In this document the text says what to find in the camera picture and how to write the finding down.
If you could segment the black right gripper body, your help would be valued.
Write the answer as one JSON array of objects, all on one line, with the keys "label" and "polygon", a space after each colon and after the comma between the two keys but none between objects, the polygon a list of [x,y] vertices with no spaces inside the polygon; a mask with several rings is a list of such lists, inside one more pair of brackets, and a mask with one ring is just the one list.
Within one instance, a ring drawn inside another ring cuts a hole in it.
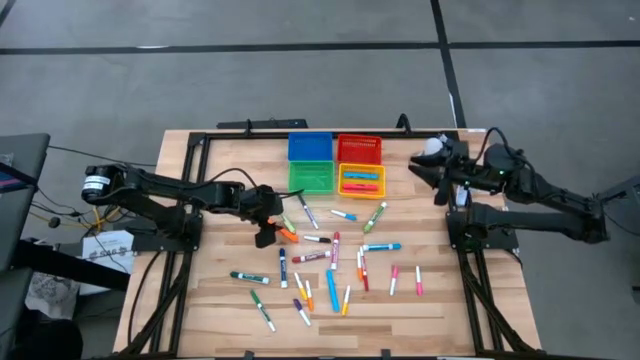
[{"label": "black right gripper body", "polygon": [[448,141],[443,145],[444,162],[438,170],[437,193],[434,204],[446,205],[450,200],[452,184],[468,170],[471,159],[467,142]]}]

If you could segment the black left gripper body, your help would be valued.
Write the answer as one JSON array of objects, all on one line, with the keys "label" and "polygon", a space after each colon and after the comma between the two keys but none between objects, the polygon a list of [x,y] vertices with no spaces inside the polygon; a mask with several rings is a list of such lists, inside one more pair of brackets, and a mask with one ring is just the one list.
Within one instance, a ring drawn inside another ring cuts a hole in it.
[{"label": "black left gripper body", "polygon": [[271,218],[281,215],[283,211],[281,197],[270,186],[259,185],[240,193],[238,216],[257,224],[261,229],[273,229]]}]

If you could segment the orange highlighter pen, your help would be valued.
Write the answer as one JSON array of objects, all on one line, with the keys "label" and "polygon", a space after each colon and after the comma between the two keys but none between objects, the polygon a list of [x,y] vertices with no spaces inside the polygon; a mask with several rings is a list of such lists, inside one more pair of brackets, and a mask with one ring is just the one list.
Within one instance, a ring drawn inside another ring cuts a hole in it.
[{"label": "orange highlighter pen", "polygon": [[274,226],[274,228],[275,228],[275,230],[276,230],[276,232],[278,234],[282,235],[284,238],[286,238],[290,242],[292,242],[292,243],[298,243],[299,242],[299,237],[295,233],[291,232],[286,226],[283,226],[282,224],[280,224],[280,223],[278,223],[278,222],[276,222],[276,221],[274,221],[272,219],[269,219],[268,223],[270,225]]}]

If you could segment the dark green Expo marker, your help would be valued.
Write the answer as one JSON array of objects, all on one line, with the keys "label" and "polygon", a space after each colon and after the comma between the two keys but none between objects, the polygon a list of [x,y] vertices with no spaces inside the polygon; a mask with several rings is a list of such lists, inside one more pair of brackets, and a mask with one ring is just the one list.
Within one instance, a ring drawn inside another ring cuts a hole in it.
[{"label": "dark green Expo marker", "polygon": [[270,279],[268,277],[244,273],[244,272],[232,271],[230,273],[230,277],[233,279],[249,281],[249,282],[263,284],[263,285],[268,285],[270,283]]}]

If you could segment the light green Expo marker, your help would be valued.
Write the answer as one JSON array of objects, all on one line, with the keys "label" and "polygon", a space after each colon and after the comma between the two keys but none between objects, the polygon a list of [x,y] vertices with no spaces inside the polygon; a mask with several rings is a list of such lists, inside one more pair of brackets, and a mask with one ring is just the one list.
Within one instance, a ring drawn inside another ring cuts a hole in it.
[{"label": "light green Expo marker", "polygon": [[364,234],[368,234],[371,232],[371,230],[373,229],[373,227],[375,226],[375,224],[378,222],[379,218],[382,216],[382,214],[384,213],[385,209],[387,208],[388,204],[386,202],[382,202],[374,211],[373,215],[371,216],[371,218],[367,221],[367,223],[364,225],[363,227],[363,233]]}]

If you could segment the long thin navy marker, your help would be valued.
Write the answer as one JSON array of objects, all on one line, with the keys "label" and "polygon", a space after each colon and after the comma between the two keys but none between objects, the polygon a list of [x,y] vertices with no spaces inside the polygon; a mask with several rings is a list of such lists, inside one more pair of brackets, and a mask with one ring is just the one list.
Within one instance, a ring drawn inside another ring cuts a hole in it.
[{"label": "long thin navy marker", "polygon": [[300,194],[299,194],[299,195],[297,195],[297,197],[298,197],[298,199],[299,199],[299,201],[300,201],[300,203],[301,203],[301,205],[302,205],[302,207],[303,207],[303,210],[304,210],[305,214],[306,214],[306,215],[307,215],[307,217],[309,218],[309,220],[310,220],[310,222],[311,222],[312,226],[314,227],[314,229],[315,229],[315,230],[319,230],[319,225],[318,225],[318,223],[317,223],[317,220],[315,219],[315,217],[314,217],[314,215],[313,215],[313,213],[312,213],[312,211],[311,211],[310,207],[308,206],[308,204],[307,204],[306,200],[305,200],[305,199],[303,198],[303,196],[302,196],[302,195],[300,195]]}]

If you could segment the green plastic mesh basket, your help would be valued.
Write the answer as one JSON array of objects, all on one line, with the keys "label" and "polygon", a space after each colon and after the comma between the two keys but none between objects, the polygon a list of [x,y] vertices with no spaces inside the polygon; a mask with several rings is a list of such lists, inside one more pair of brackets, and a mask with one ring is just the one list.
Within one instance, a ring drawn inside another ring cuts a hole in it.
[{"label": "green plastic mesh basket", "polygon": [[332,194],[335,186],[333,161],[291,161],[288,190],[304,194]]}]

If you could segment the red plastic mesh basket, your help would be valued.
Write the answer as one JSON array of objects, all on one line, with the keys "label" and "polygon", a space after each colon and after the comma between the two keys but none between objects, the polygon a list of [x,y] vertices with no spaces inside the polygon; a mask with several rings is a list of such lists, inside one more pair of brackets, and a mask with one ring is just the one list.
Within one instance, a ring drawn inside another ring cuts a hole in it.
[{"label": "red plastic mesh basket", "polygon": [[380,137],[360,134],[338,136],[338,162],[380,165],[381,159],[382,139]]}]

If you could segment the long black bar device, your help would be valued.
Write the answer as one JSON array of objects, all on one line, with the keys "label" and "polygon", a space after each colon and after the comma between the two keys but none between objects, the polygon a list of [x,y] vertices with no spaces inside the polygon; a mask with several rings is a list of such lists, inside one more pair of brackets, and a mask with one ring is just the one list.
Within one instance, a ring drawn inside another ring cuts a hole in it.
[{"label": "long black bar device", "polygon": [[244,121],[231,121],[231,122],[219,122],[216,125],[217,129],[296,129],[308,128],[308,123],[305,119],[275,119],[270,118],[268,120],[251,120]]}]

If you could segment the thin purple white marker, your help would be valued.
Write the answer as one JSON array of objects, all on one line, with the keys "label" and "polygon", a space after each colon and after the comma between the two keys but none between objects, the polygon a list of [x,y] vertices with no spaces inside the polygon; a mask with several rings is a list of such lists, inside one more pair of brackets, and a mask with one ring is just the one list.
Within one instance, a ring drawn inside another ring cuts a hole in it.
[{"label": "thin purple white marker", "polygon": [[306,312],[304,311],[304,307],[303,307],[302,303],[298,299],[294,299],[293,300],[293,304],[294,304],[297,312],[299,313],[300,317],[304,321],[305,325],[307,327],[311,327],[312,326],[311,320],[308,317],[308,315],[306,314]]}]

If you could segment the black stand beam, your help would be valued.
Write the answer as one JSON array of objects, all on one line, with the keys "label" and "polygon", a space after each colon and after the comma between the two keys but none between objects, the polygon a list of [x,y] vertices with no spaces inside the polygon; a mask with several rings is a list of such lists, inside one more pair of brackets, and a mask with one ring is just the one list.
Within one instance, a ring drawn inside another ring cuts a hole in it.
[{"label": "black stand beam", "polygon": [[26,241],[18,241],[9,266],[29,268],[36,272],[54,275],[112,290],[126,291],[130,275],[88,260],[54,251]]}]

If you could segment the white patterned cloth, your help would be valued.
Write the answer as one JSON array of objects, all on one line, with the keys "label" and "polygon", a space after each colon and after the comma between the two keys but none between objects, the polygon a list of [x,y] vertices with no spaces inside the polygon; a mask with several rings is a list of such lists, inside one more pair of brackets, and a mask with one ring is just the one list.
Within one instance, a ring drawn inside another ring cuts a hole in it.
[{"label": "white patterned cloth", "polygon": [[74,315],[80,284],[74,280],[41,272],[31,278],[25,306],[51,319],[71,320]]}]

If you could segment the dark grey side desk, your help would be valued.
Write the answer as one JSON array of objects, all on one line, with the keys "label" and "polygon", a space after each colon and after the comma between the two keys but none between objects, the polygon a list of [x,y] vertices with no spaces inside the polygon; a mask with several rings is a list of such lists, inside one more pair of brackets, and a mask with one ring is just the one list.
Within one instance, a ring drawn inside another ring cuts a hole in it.
[{"label": "dark grey side desk", "polygon": [[[13,154],[12,166],[38,182],[49,142],[46,133],[0,136],[0,155]],[[30,186],[0,196],[0,272],[11,266],[36,190]]]}]

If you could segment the laptop with coloured screen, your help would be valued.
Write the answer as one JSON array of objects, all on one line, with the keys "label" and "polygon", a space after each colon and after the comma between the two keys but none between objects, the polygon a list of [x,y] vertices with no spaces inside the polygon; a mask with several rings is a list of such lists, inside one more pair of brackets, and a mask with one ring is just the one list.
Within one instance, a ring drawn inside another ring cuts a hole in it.
[{"label": "laptop with coloured screen", "polygon": [[37,180],[0,162],[0,194],[35,188]]}]

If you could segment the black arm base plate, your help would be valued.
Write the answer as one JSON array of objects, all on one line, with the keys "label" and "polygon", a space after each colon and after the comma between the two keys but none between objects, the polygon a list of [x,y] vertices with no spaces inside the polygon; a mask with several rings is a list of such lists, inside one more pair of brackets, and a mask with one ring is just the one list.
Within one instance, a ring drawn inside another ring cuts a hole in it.
[{"label": "black arm base plate", "polygon": [[472,225],[467,219],[467,213],[460,211],[448,212],[445,219],[453,249],[471,253],[486,249],[512,251],[519,248],[519,242],[513,230],[487,229]]},{"label": "black arm base plate", "polygon": [[203,220],[196,218],[187,223],[180,235],[161,233],[153,222],[136,219],[125,222],[121,229],[133,236],[131,249],[134,252],[194,252],[200,247]]}]

